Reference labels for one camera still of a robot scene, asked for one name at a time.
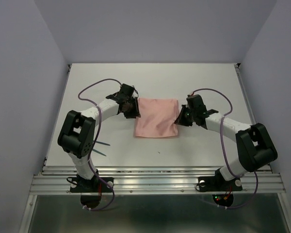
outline white enclosure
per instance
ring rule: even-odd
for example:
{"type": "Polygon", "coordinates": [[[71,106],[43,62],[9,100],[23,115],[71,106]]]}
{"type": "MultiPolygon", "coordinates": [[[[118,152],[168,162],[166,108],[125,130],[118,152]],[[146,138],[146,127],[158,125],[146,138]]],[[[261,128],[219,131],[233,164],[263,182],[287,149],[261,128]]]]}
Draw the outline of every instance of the white enclosure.
{"type": "MultiPolygon", "coordinates": [[[[271,166],[280,172],[279,181],[268,184],[259,171],[258,192],[283,181],[279,199],[291,219],[285,197],[291,203],[291,0],[0,0],[0,233],[18,232],[23,213],[23,219],[32,215],[37,199],[30,191],[32,177],[43,169],[46,155],[44,168],[50,170],[44,178],[64,166],[69,175],[75,172],[56,140],[69,110],[91,107],[76,97],[85,86],[112,77],[135,85],[142,97],[177,98],[180,105],[193,89],[212,87],[231,99],[231,118],[250,123],[231,63],[241,63],[252,112],[278,151],[271,166]],[[179,64],[110,64],[156,62],[179,64]],[[68,64],[73,66],[58,116],[68,64]]],[[[101,101],[116,90],[108,82],[84,95],[101,101]]],[[[216,93],[200,94],[209,109],[228,110],[216,93]]],[[[134,120],[123,116],[104,122],[99,140],[111,146],[96,146],[107,157],[93,153],[94,164],[224,165],[217,133],[179,127],[178,138],[136,139],[133,127],[134,120]]],[[[232,160],[236,146],[225,142],[232,160]]],[[[271,171],[265,168],[267,177],[271,171]]],[[[64,178],[57,184],[68,185],[64,178]]],[[[250,193],[250,175],[246,185],[250,193]]]]}
{"type": "MultiPolygon", "coordinates": [[[[225,93],[234,111],[231,118],[250,123],[250,117],[233,64],[73,64],[60,108],[47,166],[72,166],[70,157],[58,146],[57,138],[66,114],[70,110],[81,111],[92,107],[91,103],[78,99],[78,93],[99,80],[116,78],[122,83],[134,85],[140,97],[176,98],[186,104],[187,95],[195,89],[208,87],[225,93]]],[[[116,82],[104,82],[83,93],[83,97],[96,102],[119,90],[116,82]]],[[[215,92],[199,93],[208,109],[221,113],[229,111],[228,102],[215,92]]],[[[102,123],[98,140],[110,147],[95,145],[95,149],[107,155],[92,153],[96,166],[223,166],[224,159],[218,133],[202,127],[178,126],[176,138],[149,139],[133,137],[134,119],[122,114],[102,123]]],[[[228,158],[237,158],[236,144],[225,138],[228,158]]]]}

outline gray wall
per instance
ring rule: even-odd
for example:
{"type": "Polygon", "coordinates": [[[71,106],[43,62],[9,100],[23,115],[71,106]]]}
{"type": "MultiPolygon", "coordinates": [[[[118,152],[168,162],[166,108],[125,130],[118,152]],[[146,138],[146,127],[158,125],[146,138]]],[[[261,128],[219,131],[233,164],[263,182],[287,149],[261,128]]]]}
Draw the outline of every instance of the gray wall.
{"type": "Polygon", "coordinates": [[[66,62],[32,0],[0,0],[0,233],[18,232],[41,169],[66,62]]]}
{"type": "Polygon", "coordinates": [[[242,65],[253,112],[278,150],[272,164],[291,204],[291,0],[278,0],[242,65]]]}
{"type": "Polygon", "coordinates": [[[275,0],[35,0],[68,62],[241,62],[275,0]]]}

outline white table surface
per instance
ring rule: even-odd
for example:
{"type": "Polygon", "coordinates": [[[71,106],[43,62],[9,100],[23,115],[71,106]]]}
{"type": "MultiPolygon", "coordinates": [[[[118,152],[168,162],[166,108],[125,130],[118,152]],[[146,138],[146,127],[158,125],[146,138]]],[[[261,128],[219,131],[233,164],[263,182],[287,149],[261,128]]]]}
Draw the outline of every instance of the white table surface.
{"type": "MultiPolygon", "coordinates": [[[[241,87],[233,64],[73,64],[64,98],[48,151],[47,166],[72,166],[70,157],[57,145],[57,138],[67,112],[92,107],[77,98],[88,85],[101,79],[115,78],[134,85],[140,97],[176,98],[186,103],[187,94],[198,88],[214,88],[228,96],[234,111],[231,118],[251,123],[241,87]]],[[[116,82],[101,83],[83,94],[83,97],[101,102],[107,95],[119,90],[116,82]]],[[[221,113],[229,110],[227,101],[210,91],[199,93],[208,109],[221,113]]],[[[110,147],[96,144],[95,149],[107,155],[92,153],[96,166],[223,166],[225,165],[218,133],[193,125],[178,126],[177,138],[134,138],[134,119],[122,114],[102,123],[98,140],[110,147]]],[[[237,157],[236,144],[225,138],[229,161],[237,157]]]]}

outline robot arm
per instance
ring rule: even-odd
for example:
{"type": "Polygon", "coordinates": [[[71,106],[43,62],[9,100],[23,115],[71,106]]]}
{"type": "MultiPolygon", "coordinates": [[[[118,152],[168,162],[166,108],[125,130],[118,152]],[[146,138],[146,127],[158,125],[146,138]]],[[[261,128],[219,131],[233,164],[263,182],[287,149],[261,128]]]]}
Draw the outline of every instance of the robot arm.
{"type": "MultiPolygon", "coordinates": [[[[192,126],[195,122],[207,130],[220,133],[222,114],[213,109],[207,110],[200,95],[189,96],[186,100],[187,105],[182,105],[176,124],[192,126]]],[[[238,158],[230,162],[229,167],[238,177],[256,171],[277,159],[272,140],[265,126],[260,123],[249,125],[225,118],[222,133],[237,144],[238,158]]],[[[215,172],[214,177],[200,178],[205,184],[199,191],[224,191],[237,180],[233,174],[224,166],[215,172]]]]}
{"type": "MultiPolygon", "coordinates": [[[[119,92],[106,97],[98,106],[101,110],[101,120],[119,113],[124,113],[125,118],[140,117],[138,100],[133,97],[135,88],[122,84],[119,92]]],[[[95,126],[99,123],[99,111],[96,107],[76,112],[68,112],[61,132],[58,137],[58,145],[71,157],[76,166],[77,174],[85,180],[91,180],[94,176],[91,167],[97,172],[88,157],[93,147],[95,126]]]]}

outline pink cloth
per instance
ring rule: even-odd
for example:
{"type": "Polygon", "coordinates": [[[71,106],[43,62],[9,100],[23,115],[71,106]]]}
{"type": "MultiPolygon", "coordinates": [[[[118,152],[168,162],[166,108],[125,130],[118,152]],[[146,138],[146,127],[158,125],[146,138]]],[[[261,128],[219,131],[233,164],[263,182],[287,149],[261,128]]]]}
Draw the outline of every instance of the pink cloth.
{"type": "Polygon", "coordinates": [[[146,99],[139,98],[141,117],[136,118],[136,137],[173,137],[178,135],[175,120],[179,115],[176,99],[146,99]]]}

